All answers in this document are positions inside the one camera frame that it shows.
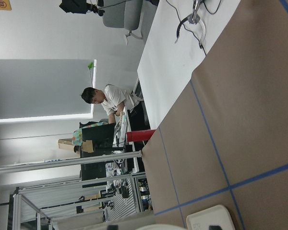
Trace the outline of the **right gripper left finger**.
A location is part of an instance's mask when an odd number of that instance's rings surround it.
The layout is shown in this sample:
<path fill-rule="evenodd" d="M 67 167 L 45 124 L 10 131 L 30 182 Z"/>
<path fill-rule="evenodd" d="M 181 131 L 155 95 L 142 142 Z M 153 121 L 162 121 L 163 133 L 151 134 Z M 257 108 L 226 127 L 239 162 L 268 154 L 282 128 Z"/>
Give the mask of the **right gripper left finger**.
<path fill-rule="evenodd" d="M 117 225 L 108 225 L 107 230 L 118 230 L 118 226 Z"/>

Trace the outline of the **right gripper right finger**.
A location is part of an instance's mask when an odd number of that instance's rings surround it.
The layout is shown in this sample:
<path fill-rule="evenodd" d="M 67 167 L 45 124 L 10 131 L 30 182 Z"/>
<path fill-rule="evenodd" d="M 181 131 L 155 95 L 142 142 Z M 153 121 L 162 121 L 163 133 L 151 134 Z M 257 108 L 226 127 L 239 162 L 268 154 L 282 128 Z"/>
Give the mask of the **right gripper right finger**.
<path fill-rule="evenodd" d="M 210 225 L 209 230 L 220 230 L 220 226 L 219 225 Z"/>

